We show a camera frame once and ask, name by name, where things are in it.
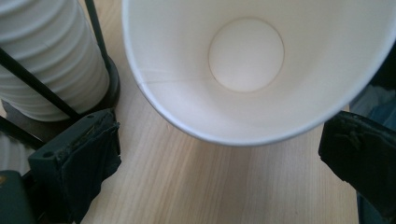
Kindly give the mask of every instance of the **table surface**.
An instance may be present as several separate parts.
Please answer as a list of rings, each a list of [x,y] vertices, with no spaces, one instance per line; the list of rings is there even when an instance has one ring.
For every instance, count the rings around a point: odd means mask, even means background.
[[[121,0],[95,0],[120,73],[122,165],[83,223],[358,223],[355,190],[320,160],[322,127],[262,147],[195,139],[138,89],[124,52]]]

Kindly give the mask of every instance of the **stack of paper cups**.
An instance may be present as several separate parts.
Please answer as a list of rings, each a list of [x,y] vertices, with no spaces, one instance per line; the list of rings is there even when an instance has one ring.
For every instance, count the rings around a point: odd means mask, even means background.
[[[0,47],[78,113],[105,96],[109,77],[76,0],[0,1]],[[0,98],[41,121],[67,115],[0,66]]]

